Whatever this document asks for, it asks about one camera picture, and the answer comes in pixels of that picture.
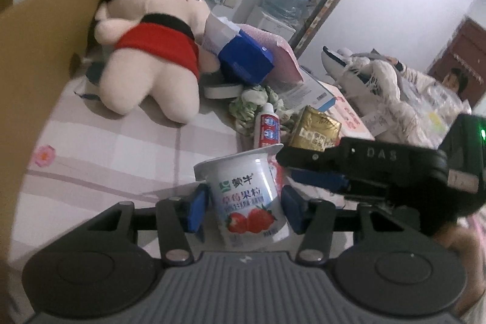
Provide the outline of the strawberry yogurt cup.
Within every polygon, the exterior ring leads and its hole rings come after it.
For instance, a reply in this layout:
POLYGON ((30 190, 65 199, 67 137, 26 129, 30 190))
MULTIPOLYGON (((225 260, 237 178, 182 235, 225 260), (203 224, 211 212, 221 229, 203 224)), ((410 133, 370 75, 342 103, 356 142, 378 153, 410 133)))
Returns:
POLYGON ((290 235, 269 158, 282 144, 206 160, 193 167, 207 183, 226 249, 254 251, 290 235))

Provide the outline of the red toothpaste tube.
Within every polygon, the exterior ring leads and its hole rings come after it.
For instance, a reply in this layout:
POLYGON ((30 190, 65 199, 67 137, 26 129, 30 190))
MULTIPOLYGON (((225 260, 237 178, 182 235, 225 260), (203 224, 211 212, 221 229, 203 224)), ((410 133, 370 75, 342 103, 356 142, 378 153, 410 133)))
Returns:
POLYGON ((265 147, 280 142, 280 120, 275 113, 273 105, 266 103, 256 118, 256 144, 257 147, 265 147))

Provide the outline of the gold tissue pack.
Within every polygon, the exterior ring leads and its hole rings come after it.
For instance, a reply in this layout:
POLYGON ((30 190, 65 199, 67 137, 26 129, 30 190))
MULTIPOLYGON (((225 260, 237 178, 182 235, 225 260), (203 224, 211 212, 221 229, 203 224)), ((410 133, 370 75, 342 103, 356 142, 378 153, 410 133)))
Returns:
POLYGON ((311 151, 325 151, 339 140, 341 123, 310 106, 302 109, 288 145, 311 151))

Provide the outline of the pink wet wipes pack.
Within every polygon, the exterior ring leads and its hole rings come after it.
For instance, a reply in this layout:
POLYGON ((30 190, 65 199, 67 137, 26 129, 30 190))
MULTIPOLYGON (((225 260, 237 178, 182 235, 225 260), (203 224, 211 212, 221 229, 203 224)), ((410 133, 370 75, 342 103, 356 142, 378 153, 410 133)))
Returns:
POLYGON ((352 137, 374 141, 375 137, 370 133, 351 104, 347 102, 339 88, 323 81, 320 83, 335 98, 334 105, 326 110, 325 113, 340 123, 339 138, 352 137))

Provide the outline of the green white scrunched cloth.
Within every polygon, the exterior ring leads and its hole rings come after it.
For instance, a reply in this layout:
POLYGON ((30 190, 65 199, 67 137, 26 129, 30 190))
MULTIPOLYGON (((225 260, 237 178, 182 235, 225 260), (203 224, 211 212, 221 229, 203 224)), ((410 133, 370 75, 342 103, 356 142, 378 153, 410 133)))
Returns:
POLYGON ((271 104, 280 120, 283 135, 295 126, 298 112, 287 108, 283 100, 269 86, 253 86, 244 90, 229 104, 229 113, 234 118, 234 127, 239 134, 253 136, 257 114, 265 104, 271 104))

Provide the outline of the white blue carton box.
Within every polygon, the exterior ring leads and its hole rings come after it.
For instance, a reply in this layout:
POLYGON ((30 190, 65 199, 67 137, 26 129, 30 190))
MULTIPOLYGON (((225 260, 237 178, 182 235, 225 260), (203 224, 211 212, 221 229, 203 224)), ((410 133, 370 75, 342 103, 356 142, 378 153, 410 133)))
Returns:
POLYGON ((285 83, 276 92, 288 109, 300 111, 310 106, 325 112, 335 105, 335 96, 316 80, 312 74, 300 68, 303 81, 299 83, 285 83))

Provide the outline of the pink scrub sponge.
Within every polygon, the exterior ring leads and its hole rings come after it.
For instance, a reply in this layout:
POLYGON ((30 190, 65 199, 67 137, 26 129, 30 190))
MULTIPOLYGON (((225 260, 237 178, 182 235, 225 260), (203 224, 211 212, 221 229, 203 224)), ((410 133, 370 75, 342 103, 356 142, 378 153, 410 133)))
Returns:
POLYGON ((247 24, 238 24, 238 27, 273 55, 273 69, 266 78, 268 83, 303 82, 295 53, 285 38, 247 24))

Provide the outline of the blue tissue pack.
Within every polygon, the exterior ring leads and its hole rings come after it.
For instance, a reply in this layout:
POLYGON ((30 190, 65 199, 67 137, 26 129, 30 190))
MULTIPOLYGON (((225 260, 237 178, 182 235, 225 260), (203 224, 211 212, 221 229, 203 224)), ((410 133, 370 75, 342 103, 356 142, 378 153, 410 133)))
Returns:
POLYGON ((223 73, 247 85, 262 83, 274 68, 273 55, 237 24, 211 13, 204 29, 203 47, 217 56, 223 73))

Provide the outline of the white water dispenser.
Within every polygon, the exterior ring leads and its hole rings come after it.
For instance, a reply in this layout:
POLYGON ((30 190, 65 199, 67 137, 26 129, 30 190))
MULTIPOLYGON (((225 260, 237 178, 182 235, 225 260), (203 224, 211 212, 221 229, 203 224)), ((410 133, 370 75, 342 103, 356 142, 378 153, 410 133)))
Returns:
POLYGON ((246 23, 255 28, 279 35, 286 41, 289 41, 296 33, 296 30, 293 27, 288 26, 286 23, 279 21, 274 16, 269 15, 269 13, 259 6, 254 6, 246 20, 246 23))

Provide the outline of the large doll plush red shirt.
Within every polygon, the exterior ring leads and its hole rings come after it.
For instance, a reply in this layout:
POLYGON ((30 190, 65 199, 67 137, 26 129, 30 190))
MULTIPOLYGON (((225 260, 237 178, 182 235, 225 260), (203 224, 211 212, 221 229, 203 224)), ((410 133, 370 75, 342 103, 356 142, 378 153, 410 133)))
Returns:
POLYGON ((199 78, 220 68, 202 46, 209 15, 205 0, 101 0, 94 36, 113 49, 101 74, 101 102, 126 115, 151 96, 170 121, 191 122, 199 113, 199 78))

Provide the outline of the brown cardboard box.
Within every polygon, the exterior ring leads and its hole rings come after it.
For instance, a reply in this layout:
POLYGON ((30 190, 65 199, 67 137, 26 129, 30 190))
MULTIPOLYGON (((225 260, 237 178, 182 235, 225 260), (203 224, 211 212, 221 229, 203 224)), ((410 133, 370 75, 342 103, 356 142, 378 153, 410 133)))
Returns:
POLYGON ((81 62, 100 0, 1 0, 1 260, 37 138, 81 62))

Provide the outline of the wooden shelf frame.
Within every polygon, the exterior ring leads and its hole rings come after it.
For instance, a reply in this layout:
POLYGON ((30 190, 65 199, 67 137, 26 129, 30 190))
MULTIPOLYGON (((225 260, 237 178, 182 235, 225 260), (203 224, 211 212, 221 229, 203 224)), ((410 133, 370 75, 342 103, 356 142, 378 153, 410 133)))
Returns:
POLYGON ((302 12, 296 32, 289 44, 296 58, 302 56, 319 29, 330 17, 341 0, 310 0, 302 12))

